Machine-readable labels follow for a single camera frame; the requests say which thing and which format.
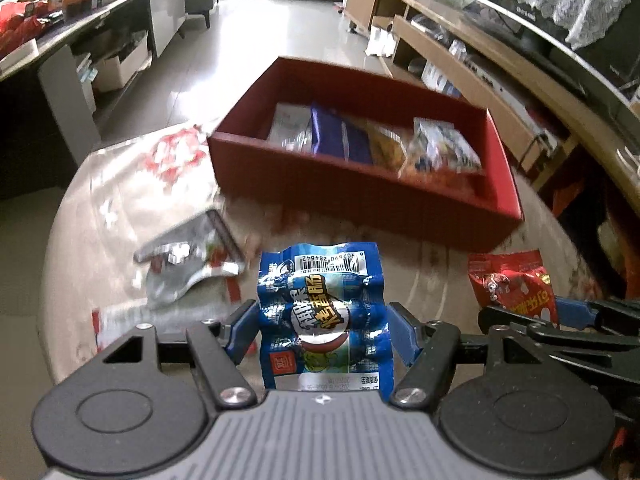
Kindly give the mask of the red orange snack pack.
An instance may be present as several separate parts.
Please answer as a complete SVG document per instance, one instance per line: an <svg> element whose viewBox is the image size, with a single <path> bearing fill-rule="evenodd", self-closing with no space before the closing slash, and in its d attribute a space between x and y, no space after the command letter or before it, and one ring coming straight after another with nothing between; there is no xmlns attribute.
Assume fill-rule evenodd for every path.
<svg viewBox="0 0 640 480"><path fill-rule="evenodd" d="M502 307L559 325L551 278L538 249L469 255L468 275L481 308Z"/></svg>

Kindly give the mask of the blue sausage snack pack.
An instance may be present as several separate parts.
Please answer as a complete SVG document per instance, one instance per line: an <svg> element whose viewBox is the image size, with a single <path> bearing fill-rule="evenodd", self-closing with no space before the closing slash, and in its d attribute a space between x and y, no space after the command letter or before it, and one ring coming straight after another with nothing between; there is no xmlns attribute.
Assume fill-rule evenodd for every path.
<svg viewBox="0 0 640 480"><path fill-rule="evenodd" d="M269 390L394 388L378 246L297 244L265 252L257 279L260 367Z"/></svg>

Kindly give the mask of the silver foil snack pouch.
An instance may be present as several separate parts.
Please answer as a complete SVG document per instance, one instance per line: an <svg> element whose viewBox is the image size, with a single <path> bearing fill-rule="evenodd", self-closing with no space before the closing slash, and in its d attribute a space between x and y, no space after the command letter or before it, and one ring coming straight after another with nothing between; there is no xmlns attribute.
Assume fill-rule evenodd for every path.
<svg viewBox="0 0 640 480"><path fill-rule="evenodd" d="M224 218L210 208L145 243L134 262L149 265L146 296L154 306L179 300L209 278L237 278L246 259Z"/></svg>

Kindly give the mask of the red white long snack pack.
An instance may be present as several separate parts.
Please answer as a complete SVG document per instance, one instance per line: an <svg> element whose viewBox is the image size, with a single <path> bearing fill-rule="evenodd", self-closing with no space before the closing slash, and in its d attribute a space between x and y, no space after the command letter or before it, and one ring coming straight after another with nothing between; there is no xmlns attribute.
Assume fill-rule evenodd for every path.
<svg viewBox="0 0 640 480"><path fill-rule="evenodd" d="M186 326L206 320L222 321L241 301L236 278L210 278L194 285L171 304L158 306L141 298L94 309L96 348L102 351L140 324L153 325L158 336L182 339Z"/></svg>

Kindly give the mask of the Kapron green white pack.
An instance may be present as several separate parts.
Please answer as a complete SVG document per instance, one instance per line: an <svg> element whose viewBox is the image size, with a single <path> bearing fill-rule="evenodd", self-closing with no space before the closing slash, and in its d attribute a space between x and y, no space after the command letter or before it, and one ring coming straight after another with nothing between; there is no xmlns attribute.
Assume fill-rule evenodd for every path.
<svg viewBox="0 0 640 480"><path fill-rule="evenodd" d="M414 135L406 148L406 169L417 172L481 172L480 156L450 122L413 119Z"/></svg>

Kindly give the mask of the yellow egg waffle clear pack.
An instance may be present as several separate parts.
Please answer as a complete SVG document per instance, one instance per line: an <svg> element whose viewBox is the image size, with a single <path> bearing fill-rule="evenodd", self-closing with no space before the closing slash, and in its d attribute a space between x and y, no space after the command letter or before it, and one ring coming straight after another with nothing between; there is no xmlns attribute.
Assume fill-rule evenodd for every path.
<svg viewBox="0 0 640 480"><path fill-rule="evenodd" d="M413 130L383 125L365 120L362 126L369 138L369 148L375 166L400 174L407 158L408 144L413 138Z"/></svg>

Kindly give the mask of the white green long snack pack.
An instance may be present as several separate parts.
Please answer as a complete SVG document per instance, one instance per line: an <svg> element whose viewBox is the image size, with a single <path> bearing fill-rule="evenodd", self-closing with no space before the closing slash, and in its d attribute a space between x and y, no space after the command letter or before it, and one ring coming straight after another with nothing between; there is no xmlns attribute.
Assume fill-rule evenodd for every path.
<svg viewBox="0 0 640 480"><path fill-rule="evenodd" d="M312 148L309 106L278 103L267 142L285 151L310 153Z"/></svg>

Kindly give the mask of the blue wafer biscuit pack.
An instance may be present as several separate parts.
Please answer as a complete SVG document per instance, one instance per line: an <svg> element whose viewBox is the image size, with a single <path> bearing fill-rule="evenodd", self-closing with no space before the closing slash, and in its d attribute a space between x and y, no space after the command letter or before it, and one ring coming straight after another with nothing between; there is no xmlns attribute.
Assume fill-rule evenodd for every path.
<svg viewBox="0 0 640 480"><path fill-rule="evenodd" d="M311 107L311 153L372 165L367 133L319 105Z"/></svg>

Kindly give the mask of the red cardboard box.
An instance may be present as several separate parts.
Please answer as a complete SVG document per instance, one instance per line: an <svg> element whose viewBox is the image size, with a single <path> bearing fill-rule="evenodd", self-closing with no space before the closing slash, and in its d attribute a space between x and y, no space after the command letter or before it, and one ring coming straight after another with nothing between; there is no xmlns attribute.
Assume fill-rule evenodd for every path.
<svg viewBox="0 0 640 480"><path fill-rule="evenodd" d="M362 70L278 58L208 145L229 195L467 252L524 220L488 110Z"/></svg>

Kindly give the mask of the black television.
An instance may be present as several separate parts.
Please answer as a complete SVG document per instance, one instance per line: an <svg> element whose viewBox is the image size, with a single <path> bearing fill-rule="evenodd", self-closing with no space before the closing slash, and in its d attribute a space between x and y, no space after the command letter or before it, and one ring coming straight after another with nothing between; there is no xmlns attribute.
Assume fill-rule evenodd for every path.
<svg viewBox="0 0 640 480"><path fill-rule="evenodd" d="M639 85L639 0L488 0L564 44L629 100Z"/></svg>

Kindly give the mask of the white storage box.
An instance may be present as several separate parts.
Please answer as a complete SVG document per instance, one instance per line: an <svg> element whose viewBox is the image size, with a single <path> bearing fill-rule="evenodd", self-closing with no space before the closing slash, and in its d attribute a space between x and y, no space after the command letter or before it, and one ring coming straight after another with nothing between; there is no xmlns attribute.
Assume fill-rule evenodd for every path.
<svg viewBox="0 0 640 480"><path fill-rule="evenodd" d="M133 32L117 53L97 62L98 73L92 83L93 89L107 93L125 88L130 79L139 70L143 70L149 61L148 36L147 30Z"/></svg>

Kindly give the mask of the wooden TV console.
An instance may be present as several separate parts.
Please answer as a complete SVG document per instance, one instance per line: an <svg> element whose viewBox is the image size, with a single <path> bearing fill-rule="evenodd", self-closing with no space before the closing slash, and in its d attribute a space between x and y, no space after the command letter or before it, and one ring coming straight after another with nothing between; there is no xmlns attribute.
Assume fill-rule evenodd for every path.
<svg viewBox="0 0 640 480"><path fill-rule="evenodd" d="M490 110L504 130L503 143L524 174L534 179L537 191L558 173L576 148L583 148L604 169L629 205L639 208L638 166L627 151L628 144L620 136L620 130L525 56L473 24L464 12L436 0L346 0L344 14L349 27L365 35L370 34L374 25L390 25L398 44L393 59L385 63L389 72L397 70L410 82L418 80L400 67L401 50L410 48L439 68L465 99ZM516 112L504 92L492 86L479 70L472 70L443 44L411 24L416 15L442 26L462 41L470 53L477 53L499 67L548 108L567 135L547 142L541 140L541 132Z"/></svg>

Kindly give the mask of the dark grey sideboard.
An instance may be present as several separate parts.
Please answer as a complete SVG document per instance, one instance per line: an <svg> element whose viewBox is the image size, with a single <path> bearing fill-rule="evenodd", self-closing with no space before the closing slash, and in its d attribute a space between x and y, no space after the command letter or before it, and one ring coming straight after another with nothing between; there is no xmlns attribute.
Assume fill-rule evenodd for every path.
<svg viewBox="0 0 640 480"><path fill-rule="evenodd" d="M165 20L172 37L185 17L183 0L117 0L48 32L34 58L2 74L1 197L69 184L101 142L76 72L80 44L109 29L146 30L156 58L154 21Z"/></svg>

